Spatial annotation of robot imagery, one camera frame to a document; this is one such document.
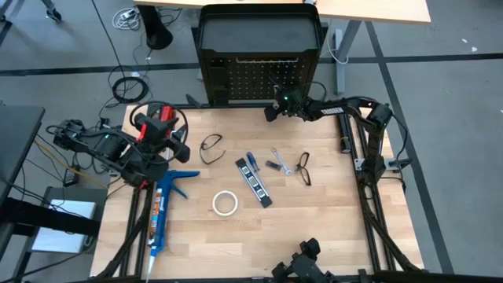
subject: tape roll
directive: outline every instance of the tape roll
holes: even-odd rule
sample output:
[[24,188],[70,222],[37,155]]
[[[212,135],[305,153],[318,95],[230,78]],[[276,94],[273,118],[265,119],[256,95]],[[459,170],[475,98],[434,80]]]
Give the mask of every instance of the tape roll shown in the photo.
[[[234,208],[231,211],[226,212],[226,213],[218,211],[217,206],[215,204],[216,201],[217,201],[217,199],[218,199],[218,197],[220,197],[222,194],[228,194],[228,195],[230,195],[234,199]],[[212,203],[212,205],[213,205],[213,211],[216,214],[218,214],[220,216],[223,216],[223,217],[231,216],[237,210],[237,197],[236,197],[236,195],[233,192],[227,191],[227,190],[223,190],[222,192],[215,194],[215,196],[213,197],[213,203]]]

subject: eyeglasses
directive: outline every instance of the eyeglasses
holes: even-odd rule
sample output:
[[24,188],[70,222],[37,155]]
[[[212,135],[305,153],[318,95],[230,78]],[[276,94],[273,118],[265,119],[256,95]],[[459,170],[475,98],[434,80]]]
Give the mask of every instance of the eyeglasses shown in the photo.
[[[214,140],[214,138],[212,138],[212,137],[216,137],[216,140],[215,140],[215,141],[214,141],[211,145],[209,145],[209,146],[208,146],[208,145],[206,144],[206,141],[207,141],[209,138],[210,138],[211,140]],[[210,161],[210,162],[207,162],[207,161],[206,161],[206,160],[204,160],[204,158],[203,158],[203,151],[204,151],[204,150],[208,150],[208,149],[210,149],[210,148],[214,147],[214,146],[215,146],[218,142],[220,142],[220,140],[221,140],[222,138],[223,138],[223,136],[222,136],[221,134],[210,134],[209,136],[207,136],[207,137],[203,140],[203,142],[201,142],[201,145],[200,145],[200,147],[199,147],[199,156],[200,156],[200,158],[201,158],[201,160],[203,161],[203,163],[204,163],[204,164],[206,164],[206,165],[210,165],[210,164],[214,163],[215,161],[219,160],[220,158],[222,158],[224,154],[226,154],[226,151],[224,150],[224,151],[223,151],[223,153],[222,153],[222,155],[220,155],[220,156],[219,156],[219,157],[217,157],[215,160],[212,160],[212,161]]]
[[306,183],[306,186],[311,186],[311,178],[309,176],[309,172],[306,169],[307,161],[309,160],[309,153],[303,153],[300,156],[300,160],[297,163],[296,172],[300,172],[302,179]]

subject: red component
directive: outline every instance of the red component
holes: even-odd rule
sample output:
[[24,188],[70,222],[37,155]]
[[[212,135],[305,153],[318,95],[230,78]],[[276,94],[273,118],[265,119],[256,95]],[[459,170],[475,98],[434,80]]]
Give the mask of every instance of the red component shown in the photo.
[[[161,122],[166,122],[171,119],[174,119],[175,111],[171,106],[163,106],[160,110],[160,120]],[[166,133],[166,138],[169,138],[171,134],[171,130]]]
[[149,185],[148,181],[143,181],[143,183],[140,185],[140,189],[144,189],[148,185]]
[[145,137],[145,132],[147,131],[147,124],[141,125],[140,135],[136,138],[136,141],[139,142]]

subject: yellow cable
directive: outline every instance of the yellow cable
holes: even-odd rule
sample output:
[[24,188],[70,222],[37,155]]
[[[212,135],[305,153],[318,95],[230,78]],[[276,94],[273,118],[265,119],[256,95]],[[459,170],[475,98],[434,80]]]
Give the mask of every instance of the yellow cable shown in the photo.
[[96,180],[95,178],[89,176],[88,174],[85,174],[85,173],[82,173],[82,172],[79,172],[69,166],[67,166],[66,164],[64,164],[61,160],[59,160],[55,155],[54,153],[52,153],[47,147],[45,147],[44,145],[41,145],[39,144],[37,141],[34,141],[38,146],[40,146],[43,150],[45,150],[47,153],[49,153],[55,160],[56,162],[58,162],[61,166],[65,167],[66,169],[72,171],[73,173],[77,174],[77,175],[81,175],[83,176],[84,178],[88,179],[89,181],[93,182],[94,184],[100,186],[101,188],[103,189],[108,189],[107,186],[101,184],[98,180]]

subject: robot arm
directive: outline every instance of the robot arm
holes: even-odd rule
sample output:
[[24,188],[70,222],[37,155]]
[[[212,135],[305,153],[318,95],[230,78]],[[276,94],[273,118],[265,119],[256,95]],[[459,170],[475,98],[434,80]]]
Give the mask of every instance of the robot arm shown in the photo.
[[[370,108],[372,111],[363,117],[360,108]],[[380,155],[384,131],[393,112],[387,105],[383,105],[368,97],[349,97],[338,101],[317,101],[310,97],[303,97],[299,90],[288,93],[278,93],[276,102],[264,110],[268,122],[274,121],[281,113],[295,116],[304,121],[315,121],[324,116],[339,114],[351,115],[358,125],[369,133],[368,155],[362,165],[362,182],[377,183],[386,170],[384,158]]]
[[54,134],[54,144],[62,149],[76,153],[87,153],[100,160],[106,168],[120,173],[124,182],[139,187],[144,182],[161,179],[168,169],[168,162],[159,156],[166,147],[172,149],[177,160],[187,162],[190,149],[181,140],[183,129],[177,135],[166,137],[178,118],[167,122],[150,118],[142,113],[134,117],[134,125],[141,132],[134,138],[118,128],[91,130],[85,128],[80,120],[64,120]]

